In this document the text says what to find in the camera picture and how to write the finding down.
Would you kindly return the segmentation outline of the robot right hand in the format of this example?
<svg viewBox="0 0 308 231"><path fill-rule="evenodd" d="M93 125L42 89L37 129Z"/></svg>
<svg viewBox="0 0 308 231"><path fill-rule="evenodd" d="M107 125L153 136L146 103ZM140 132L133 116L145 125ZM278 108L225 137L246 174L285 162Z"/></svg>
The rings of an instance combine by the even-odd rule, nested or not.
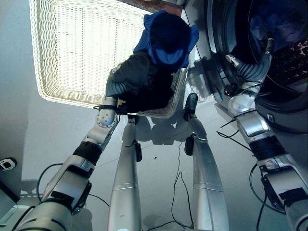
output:
<svg viewBox="0 0 308 231"><path fill-rule="evenodd" d="M261 60L256 64L244 63L231 54L225 55L225 58L236 69L244 81L263 83L271 65L273 51L274 39L269 38L265 52Z"/></svg>

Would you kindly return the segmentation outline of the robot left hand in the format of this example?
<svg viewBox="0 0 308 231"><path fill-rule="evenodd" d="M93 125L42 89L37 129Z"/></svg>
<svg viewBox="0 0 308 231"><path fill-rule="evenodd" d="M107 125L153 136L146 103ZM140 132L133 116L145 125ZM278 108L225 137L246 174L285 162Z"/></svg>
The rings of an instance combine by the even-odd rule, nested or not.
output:
<svg viewBox="0 0 308 231"><path fill-rule="evenodd" d="M157 70L150 57L138 51L110 71L105 96L115 98L125 93L137 95L143 87L152 84Z"/></svg>

